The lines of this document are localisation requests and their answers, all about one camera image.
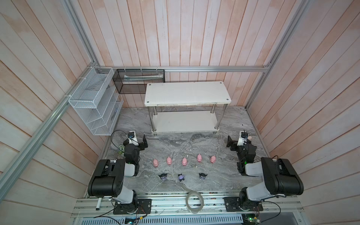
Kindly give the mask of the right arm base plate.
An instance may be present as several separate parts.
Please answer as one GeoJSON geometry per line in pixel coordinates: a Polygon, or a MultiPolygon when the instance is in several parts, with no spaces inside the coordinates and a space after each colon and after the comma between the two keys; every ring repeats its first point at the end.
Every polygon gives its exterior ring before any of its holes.
{"type": "Polygon", "coordinates": [[[246,198],[242,200],[240,197],[224,197],[224,202],[227,212],[263,211],[260,202],[250,201],[246,198]]]}

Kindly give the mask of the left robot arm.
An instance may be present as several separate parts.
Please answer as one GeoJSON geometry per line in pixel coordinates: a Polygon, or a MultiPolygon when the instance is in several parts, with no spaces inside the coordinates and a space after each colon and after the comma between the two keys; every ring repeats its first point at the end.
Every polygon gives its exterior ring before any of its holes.
{"type": "Polygon", "coordinates": [[[135,190],[124,184],[125,177],[136,177],[140,169],[140,151],[148,147],[146,136],[137,141],[134,131],[128,133],[123,142],[123,159],[102,159],[98,162],[88,185],[88,195],[97,197],[95,210],[100,210],[105,198],[114,202],[114,214],[130,214],[138,211],[139,203],[135,190]]]}

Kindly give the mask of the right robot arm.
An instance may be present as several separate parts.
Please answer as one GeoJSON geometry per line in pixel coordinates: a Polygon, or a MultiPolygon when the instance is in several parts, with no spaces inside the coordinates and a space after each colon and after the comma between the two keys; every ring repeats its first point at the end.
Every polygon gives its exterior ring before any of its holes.
{"type": "Polygon", "coordinates": [[[244,187],[238,197],[225,197],[227,212],[262,210],[260,203],[267,199],[303,194],[303,182],[288,159],[261,157],[255,162],[257,147],[247,132],[241,132],[237,141],[228,136],[226,146],[237,153],[237,169],[241,175],[262,179],[257,185],[244,187]]]}

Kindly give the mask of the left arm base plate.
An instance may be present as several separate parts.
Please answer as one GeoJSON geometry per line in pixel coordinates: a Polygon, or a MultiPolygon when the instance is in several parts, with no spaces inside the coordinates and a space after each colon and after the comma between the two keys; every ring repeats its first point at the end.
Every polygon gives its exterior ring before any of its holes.
{"type": "Polygon", "coordinates": [[[130,204],[115,203],[113,210],[114,215],[128,215],[128,214],[150,214],[152,209],[151,199],[137,199],[130,204]]]}

